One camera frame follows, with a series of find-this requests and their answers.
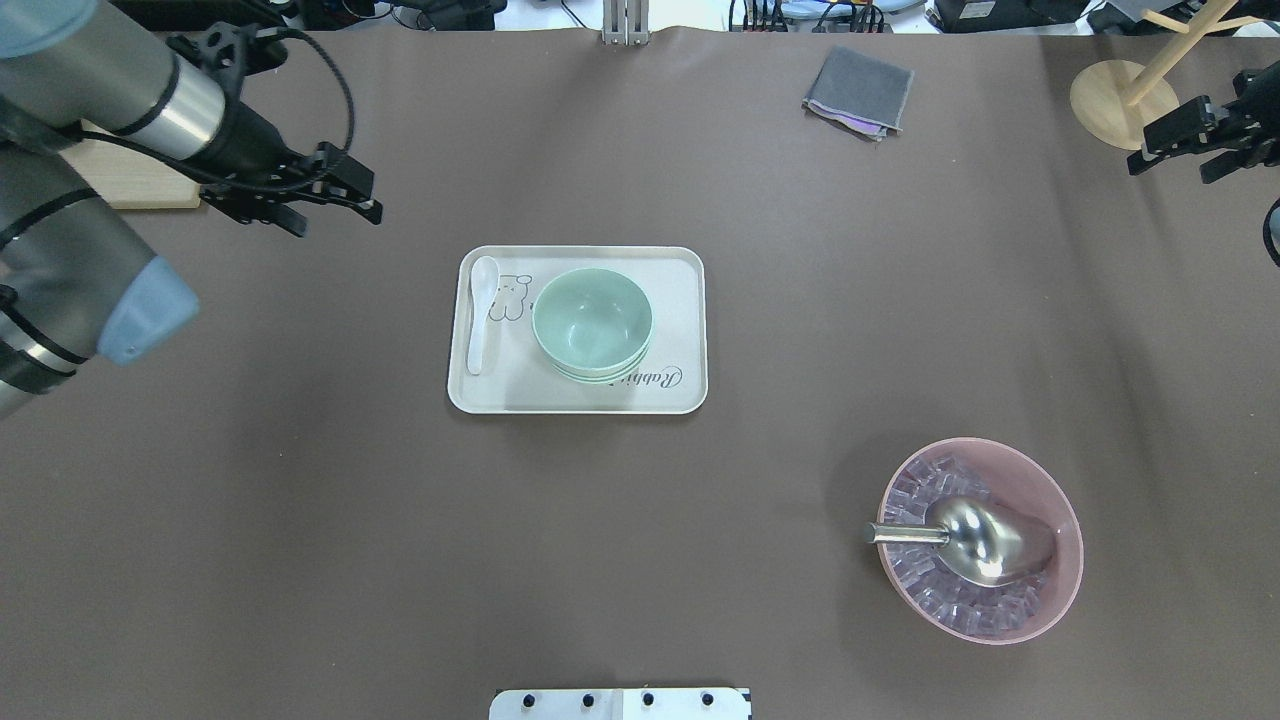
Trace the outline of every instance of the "white tray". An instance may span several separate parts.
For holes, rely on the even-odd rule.
[[[467,373],[471,264],[498,260],[498,299],[488,307],[484,369]],[[654,336],[640,366],[608,384],[561,375],[543,355],[530,315],[543,287],[575,268],[623,273],[649,296]],[[685,247],[486,245],[462,259],[449,347],[449,400],[476,414],[692,413],[707,400],[707,301],[703,261]]]

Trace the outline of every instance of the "folded towel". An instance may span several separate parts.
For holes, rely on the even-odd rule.
[[[804,97],[812,113],[835,120],[870,140],[902,132],[902,108],[914,70],[833,47]]]

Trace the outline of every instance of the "black box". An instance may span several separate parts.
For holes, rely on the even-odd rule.
[[[942,32],[1074,23],[1088,0],[934,0]]]

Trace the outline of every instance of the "wooden stand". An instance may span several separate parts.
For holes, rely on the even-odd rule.
[[[1142,129],[1178,108],[1165,74],[1211,32],[1258,22],[1243,17],[1220,22],[1236,0],[1208,0],[1189,23],[1143,10],[1143,19],[1178,33],[1147,67],[1128,60],[1089,65],[1071,82],[1071,110],[1094,137],[1124,150],[1142,147]]]

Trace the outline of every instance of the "black cable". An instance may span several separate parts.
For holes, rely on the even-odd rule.
[[[396,10],[399,10],[399,9],[401,9],[401,5],[397,5],[397,6],[392,8],[392,19],[396,20],[397,24],[399,24],[401,27],[407,27],[408,29],[422,29],[420,27],[413,27],[413,26],[417,24],[417,20],[422,17],[422,10],[417,12],[417,18],[413,18],[413,24],[411,26],[411,24],[407,24],[404,20],[399,19],[399,13],[396,12]]]
[[[831,0],[831,3],[827,5],[827,9],[823,10],[822,15],[818,18],[818,24],[815,24],[813,29],[809,32],[827,32],[827,29],[822,27],[822,23],[827,22],[827,15],[829,15],[831,12],[835,10],[837,5],[849,5],[852,9],[852,14],[849,17],[849,22],[850,24],[852,24],[854,19],[858,15],[858,8],[854,5],[854,0]]]
[[[355,10],[351,9],[351,5],[347,4],[347,0],[342,0],[342,9],[347,10],[347,13],[349,15],[360,18],[362,20],[380,20],[380,19],[385,18],[387,15],[392,14],[392,10],[396,9],[396,5],[388,6],[387,12],[383,13],[383,14],[380,14],[380,15],[361,15],[360,13],[357,13],[357,12],[355,12]]]
[[[773,29],[787,32],[787,18],[782,14],[782,0],[773,0]]]
[[[324,47],[320,47],[320,44],[316,42],[315,38],[302,32],[301,29],[291,27],[278,28],[276,33],[280,37],[292,37],[310,45],[311,49],[320,55],[320,59],[324,60],[324,64],[329,65],[329,69],[333,72],[333,77],[338,79],[338,86],[342,87],[342,97],[347,102],[347,137],[346,140],[343,140],[342,147],[334,151],[333,161],[329,163],[328,168],[320,168],[319,170],[311,173],[303,179],[284,184],[255,184],[255,183],[239,182],[224,178],[216,173],[211,173],[209,170],[188,165],[180,160],[174,160],[173,158],[169,158],[163,152],[157,152],[147,147],[146,145],[141,145],[133,142],[132,140],[125,140],[123,137],[115,137],[114,135],[82,131],[79,133],[79,137],[84,140],[97,140],[100,142],[109,142],[111,145],[119,145],[120,147],[133,150],[134,152],[141,152],[147,158],[151,158],[154,160],[160,160],[161,163],[169,165],[174,170],[178,170],[179,173],[192,179],[198,179],[202,183],[221,184],[233,190],[243,190],[246,192],[292,192],[294,190],[302,190],[303,187],[307,187],[308,184],[319,181],[328,173],[333,172],[334,168],[337,168],[339,164],[342,164],[343,160],[347,159],[347,152],[351,150],[351,141],[356,136],[356,101],[351,96],[351,86],[347,85],[347,78],[343,77],[342,70],[338,69],[338,64],[333,61],[333,58],[329,55],[329,53],[325,51]]]
[[[1267,255],[1271,256],[1271,261],[1280,268],[1280,250],[1276,250],[1276,238],[1271,232],[1271,219],[1280,213],[1280,200],[1271,206],[1271,211],[1267,213],[1266,218],[1262,218],[1262,245],[1267,249]]]
[[[564,4],[564,0],[561,0],[561,8],[564,8],[564,12],[568,13],[568,17],[573,18],[573,22],[577,23],[577,27],[586,27],[586,23],[582,22],[582,18],[577,17],[577,13],[571,10],[570,6]]]

